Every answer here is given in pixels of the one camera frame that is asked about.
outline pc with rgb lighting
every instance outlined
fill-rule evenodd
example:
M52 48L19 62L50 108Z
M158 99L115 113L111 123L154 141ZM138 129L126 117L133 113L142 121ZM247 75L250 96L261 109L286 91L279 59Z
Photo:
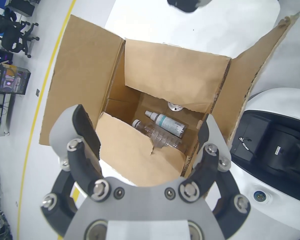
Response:
M30 71L14 65L0 66L0 92L24 95L28 86Z

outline open cardboard box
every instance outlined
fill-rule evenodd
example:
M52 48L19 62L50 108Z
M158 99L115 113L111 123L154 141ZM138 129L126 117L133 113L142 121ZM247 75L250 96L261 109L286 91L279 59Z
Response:
M71 15L57 55L39 143L68 107L82 104L101 141L101 159L138 186L153 186L191 172L197 133L211 113L230 146L261 68L299 15L286 17L235 59L166 44L125 40ZM184 107L173 112L167 101ZM153 149L131 127L149 122L145 111L187 125L186 155Z

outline metal bolt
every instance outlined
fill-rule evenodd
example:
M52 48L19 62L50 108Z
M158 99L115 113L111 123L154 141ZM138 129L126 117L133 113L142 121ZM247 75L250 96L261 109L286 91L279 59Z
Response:
M52 210L57 203L57 196L54 193L49 193L43 198L41 207Z
M53 199L51 197L47 197L42 201L42 207L49 208L53 204Z
M105 186L100 183L96 184L93 188L93 193L95 193L97 196L101 196L105 192Z
M242 194L237 194L234 197L234 205L239 212L246 214L248 212L249 200Z
M204 236L203 233L200 229L200 227L192 222L192 221L188 221L188 226L189 226L189 233L190 233L190 239L191 240L203 240Z
M85 240L105 240L108 223L103 220L95 221L87 229Z
M110 194L110 185L105 179L99 179L95 183L91 198L97 202L103 201Z
M231 167L231 162L224 156L219 157L218 170L221 172L227 172Z
M216 152L218 151L218 147L214 144L207 144L204 149L211 156L216 156Z
M64 171L70 171L70 165L69 165L68 158L64 158L64 159L60 160L60 167Z
M125 195L125 190L122 187L118 187L114 190L113 196L117 200L121 200Z
M176 197L176 192L173 188L166 188L164 190L164 195L168 200L173 200Z
M199 187L194 181L186 184L186 186L181 183L179 193L186 202L195 202L200 196Z
M196 194L197 190L196 188L191 184L188 183L185 187L184 187L184 192L188 195L188 196L193 196Z
M80 138L75 138L72 139L68 144L67 144L67 150L72 152L77 150L77 145L81 143L82 140Z

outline label on robot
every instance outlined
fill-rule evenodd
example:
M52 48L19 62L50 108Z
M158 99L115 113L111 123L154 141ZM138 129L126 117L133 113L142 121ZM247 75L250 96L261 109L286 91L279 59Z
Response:
M278 147L277 147L277 149L275 150L275 153L274 153L275 155L278 155L278 154L279 154L280 148L281 148L281 146L278 146Z

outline cardboard box flap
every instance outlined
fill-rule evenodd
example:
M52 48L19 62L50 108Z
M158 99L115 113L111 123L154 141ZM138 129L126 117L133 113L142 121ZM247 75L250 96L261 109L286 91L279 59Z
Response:
M137 186L155 186L180 177L186 158L179 150L153 149L149 137L107 113L100 116L96 132L101 159Z
M192 111L214 102L230 58L166 44L127 40L125 85Z
M255 45L231 61L222 90L211 109L228 144L232 142L232 135L245 109L245 103L257 75L298 17L299 13L282 19Z
M124 40L70 16L55 61L39 143L49 145L50 130L68 107L82 104L96 127Z

